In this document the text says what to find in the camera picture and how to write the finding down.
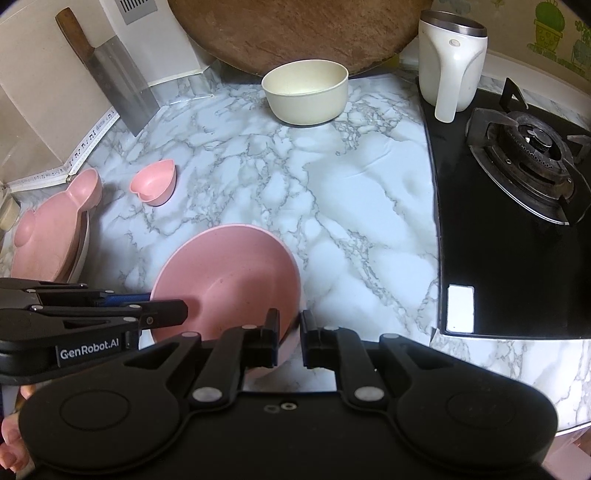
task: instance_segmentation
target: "cutting board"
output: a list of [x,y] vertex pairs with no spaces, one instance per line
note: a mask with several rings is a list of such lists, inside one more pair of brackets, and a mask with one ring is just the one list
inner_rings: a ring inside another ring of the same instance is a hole
[[399,53],[431,0],[168,0],[199,46],[264,75],[290,61],[326,59],[351,74]]

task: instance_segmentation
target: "vent grille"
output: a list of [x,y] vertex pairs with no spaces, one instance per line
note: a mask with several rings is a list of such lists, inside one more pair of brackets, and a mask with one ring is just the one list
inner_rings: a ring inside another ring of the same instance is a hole
[[114,0],[126,25],[158,11],[155,0]]

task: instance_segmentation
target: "cleaver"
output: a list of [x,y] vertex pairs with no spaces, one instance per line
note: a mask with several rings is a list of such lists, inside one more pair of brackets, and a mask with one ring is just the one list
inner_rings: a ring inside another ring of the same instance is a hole
[[59,12],[56,21],[72,50],[137,137],[160,107],[119,37],[94,48],[70,8]]

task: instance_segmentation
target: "gas stove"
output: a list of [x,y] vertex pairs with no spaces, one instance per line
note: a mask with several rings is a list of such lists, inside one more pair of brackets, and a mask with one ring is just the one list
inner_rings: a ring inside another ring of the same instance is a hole
[[507,79],[451,124],[421,98],[448,335],[591,338],[591,133]]

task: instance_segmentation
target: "white pitcher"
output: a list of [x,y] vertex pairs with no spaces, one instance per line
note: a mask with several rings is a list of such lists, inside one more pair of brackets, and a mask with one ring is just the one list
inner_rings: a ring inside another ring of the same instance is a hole
[[435,118],[450,123],[476,94],[486,56],[486,28],[469,18],[424,10],[418,26],[418,82]]

